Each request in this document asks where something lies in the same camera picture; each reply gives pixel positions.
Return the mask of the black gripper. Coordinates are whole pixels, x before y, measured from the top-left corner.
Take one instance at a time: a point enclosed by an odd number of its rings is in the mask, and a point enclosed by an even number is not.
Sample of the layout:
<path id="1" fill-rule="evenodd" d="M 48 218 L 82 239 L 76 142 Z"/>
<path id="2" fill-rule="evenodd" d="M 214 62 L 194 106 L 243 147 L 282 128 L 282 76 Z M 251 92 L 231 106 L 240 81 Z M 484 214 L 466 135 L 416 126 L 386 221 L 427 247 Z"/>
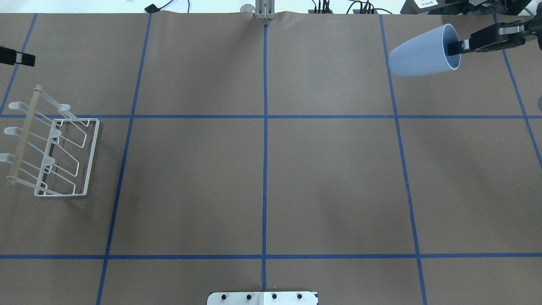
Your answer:
<path id="1" fill-rule="evenodd" d="M 542 48 L 542 22 L 540 19 L 528 21 L 498 22 L 472 34 L 472 48 L 469 39 L 448 44 L 448 56 L 470 52 L 490 52 L 522 46 L 527 41 L 537 40 Z"/>

